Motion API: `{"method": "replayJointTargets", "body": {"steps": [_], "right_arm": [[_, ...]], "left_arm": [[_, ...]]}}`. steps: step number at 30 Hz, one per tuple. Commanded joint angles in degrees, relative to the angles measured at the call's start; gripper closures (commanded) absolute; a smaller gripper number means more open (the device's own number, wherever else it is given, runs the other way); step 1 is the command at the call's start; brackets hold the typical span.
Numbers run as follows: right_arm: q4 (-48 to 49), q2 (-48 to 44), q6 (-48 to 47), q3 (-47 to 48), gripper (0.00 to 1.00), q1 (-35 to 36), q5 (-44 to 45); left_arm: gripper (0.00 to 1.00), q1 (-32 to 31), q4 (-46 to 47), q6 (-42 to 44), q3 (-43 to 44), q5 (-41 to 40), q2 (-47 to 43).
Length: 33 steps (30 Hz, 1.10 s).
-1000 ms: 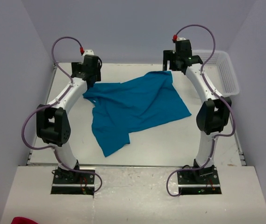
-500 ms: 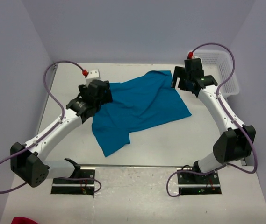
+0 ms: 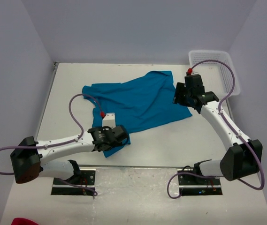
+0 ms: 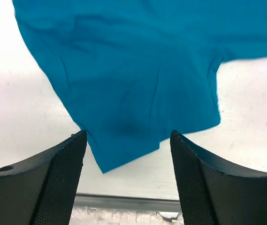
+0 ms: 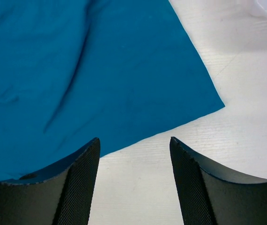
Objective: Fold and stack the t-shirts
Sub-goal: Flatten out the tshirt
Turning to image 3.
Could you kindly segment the blue t shirt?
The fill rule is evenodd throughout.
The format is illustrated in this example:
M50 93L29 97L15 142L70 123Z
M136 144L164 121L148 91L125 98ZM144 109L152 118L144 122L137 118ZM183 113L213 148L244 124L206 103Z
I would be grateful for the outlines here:
M93 111L93 127L102 124L101 111L114 113L117 125L129 134L192 116L186 106L175 105L171 71L150 71L124 83L94 83L82 88L84 98L99 103Z

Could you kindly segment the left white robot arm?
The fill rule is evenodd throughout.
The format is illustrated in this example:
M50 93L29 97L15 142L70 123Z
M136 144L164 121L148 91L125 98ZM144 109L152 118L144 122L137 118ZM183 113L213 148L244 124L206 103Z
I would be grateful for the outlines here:
M25 138L10 155L15 181L23 184L37 177L53 177L76 184L81 178L77 162L58 162L57 159L77 153L108 151L128 142L129 134L122 125L94 127L82 135L52 141Z

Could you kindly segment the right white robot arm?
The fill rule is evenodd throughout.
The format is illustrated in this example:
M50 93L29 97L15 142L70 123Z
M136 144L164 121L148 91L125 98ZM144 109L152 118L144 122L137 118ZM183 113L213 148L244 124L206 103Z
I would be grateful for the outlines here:
M195 164L192 178L197 184L209 177L224 177L228 181L262 171L262 144L242 132L222 109L217 96L206 92L200 75L187 74L184 83L177 83L173 102L195 109L213 127L226 153L221 160L206 160Z

